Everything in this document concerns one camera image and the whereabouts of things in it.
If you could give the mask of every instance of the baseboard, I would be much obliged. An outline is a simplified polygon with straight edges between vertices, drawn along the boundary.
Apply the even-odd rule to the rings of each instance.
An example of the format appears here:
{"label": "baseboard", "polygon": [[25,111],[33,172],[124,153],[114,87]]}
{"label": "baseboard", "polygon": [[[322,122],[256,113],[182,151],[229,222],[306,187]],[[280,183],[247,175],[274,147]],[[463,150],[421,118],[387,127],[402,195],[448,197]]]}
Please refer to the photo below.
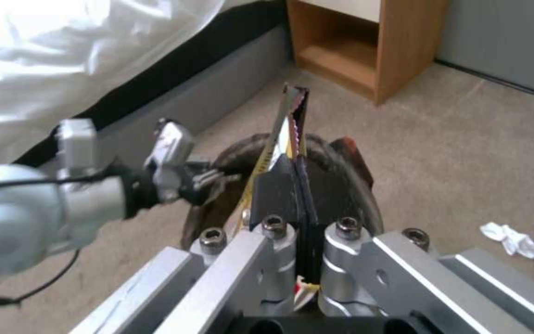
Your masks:
{"label": "baseboard", "polygon": [[444,66],[448,66],[448,67],[454,68],[456,70],[472,74],[472,75],[474,75],[476,77],[483,78],[483,79],[488,80],[490,82],[502,84],[502,85],[505,85],[507,87],[510,87],[510,88],[513,88],[513,89],[517,89],[519,91],[523,91],[525,93],[534,95],[534,89],[525,87],[524,85],[519,85],[519,84],[516,84],[516,83],[513,83],[513,82],[509,82],[507,80],[503,80],[503,79],[500,79],[500,78],[497,78],[497,77],[494,77],[494,76],[490,76],[489,74],[485,74],[485,73],[479,72],[477,70],[472,70],[470,68],[466,68],[466,67],[463,67],[463,66],[460,66],[460,65],[456,65],[456,64],[453,64],[451,62],[442,60],[442,59],[438,59],[437,58],[434,61],[436,63],[438,63],[438,64],[441,64],[441,65],[444,65]]}

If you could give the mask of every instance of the gray wall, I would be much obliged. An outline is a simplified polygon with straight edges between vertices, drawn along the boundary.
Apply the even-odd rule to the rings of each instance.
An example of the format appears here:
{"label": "gray wall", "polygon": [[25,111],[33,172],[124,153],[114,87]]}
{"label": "gray wall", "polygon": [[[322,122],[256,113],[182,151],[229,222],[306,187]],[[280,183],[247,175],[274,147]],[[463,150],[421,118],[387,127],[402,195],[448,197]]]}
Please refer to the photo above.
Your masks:
{"label": "gray wall", "polygon": [[[115,157],[142,167],[154,146],[161,117],[181,122],[196,135],[246,102],[291,62],[289,36],[283,26],[266,32],[218,63],[97,134],[98,165]],[[55,175],[56,159],[40,169]]]}
{"label": "gray wall", "polygon": [[438,58],[534,89],[534,0],[449,0]]}

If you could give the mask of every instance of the hex socket screw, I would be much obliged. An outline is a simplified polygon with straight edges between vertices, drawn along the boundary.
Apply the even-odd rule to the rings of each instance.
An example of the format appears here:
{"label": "hex socket screw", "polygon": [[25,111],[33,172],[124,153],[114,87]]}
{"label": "hex socket screw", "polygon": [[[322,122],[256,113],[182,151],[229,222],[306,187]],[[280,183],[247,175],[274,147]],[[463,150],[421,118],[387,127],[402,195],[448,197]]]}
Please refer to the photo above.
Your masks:
{"label": "hex socket screw", "polygon": [[345,240],[356,240],[362,234],[362,225],[356,218],[343,217],[335,222],[335,232]]}
{"label": "hex socket screw", "polygon": [[282,239],[286,236],[288,224],[277,214],[270,214],[261,221],[263,235],[269,239]]}
{"label": "hex socket screw", "polygon": [[411,243],[420,247],[423,251],[428,251],[430,248],[430,237],[424,230],[420,230],[419,228],[406,228],[401,234],[405,235]]}
{"label": "hex socket screw", "polygon": [[201,250],[205,254],[217,255],[226,248],[226,233],[221,228],[208,228],[199,237]]}

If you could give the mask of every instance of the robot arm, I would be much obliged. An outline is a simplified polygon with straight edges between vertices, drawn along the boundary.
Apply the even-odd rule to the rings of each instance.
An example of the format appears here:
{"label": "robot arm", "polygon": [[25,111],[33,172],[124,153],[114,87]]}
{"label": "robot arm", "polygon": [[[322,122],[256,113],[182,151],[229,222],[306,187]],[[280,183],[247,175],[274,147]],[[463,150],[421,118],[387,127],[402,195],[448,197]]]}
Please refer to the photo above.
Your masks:
{"label": "robot arm", "polygon": [[[187,162],[194,143],[182,125],[165,122],[157,135],[142,171],[113,163],[97,172],[90,120],[61,122],[58,180],[47,182],[44,173],[31,167],[0,165],[0,275],[89,245],[106,222],[131,218],[139,209],[180,197],[203,200],[211,188],[203,176],[221,174],[209,171],[209,163]],[[90,179],[96,182],[63,181]],[[21,186],[1,184],[22,180]]]}

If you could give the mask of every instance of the white drawer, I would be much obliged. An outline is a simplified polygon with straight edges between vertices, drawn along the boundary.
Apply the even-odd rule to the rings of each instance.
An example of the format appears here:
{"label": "white drawer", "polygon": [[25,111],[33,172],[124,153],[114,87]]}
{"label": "white drawer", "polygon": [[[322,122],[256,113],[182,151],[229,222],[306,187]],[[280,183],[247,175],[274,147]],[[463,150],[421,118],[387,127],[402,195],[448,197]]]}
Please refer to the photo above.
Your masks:
{"label": "white drawer", "polygon": [[300,0],[307,4],[331,9],[340,13],[356,16],[368,21],[380,20],[381,0]]}

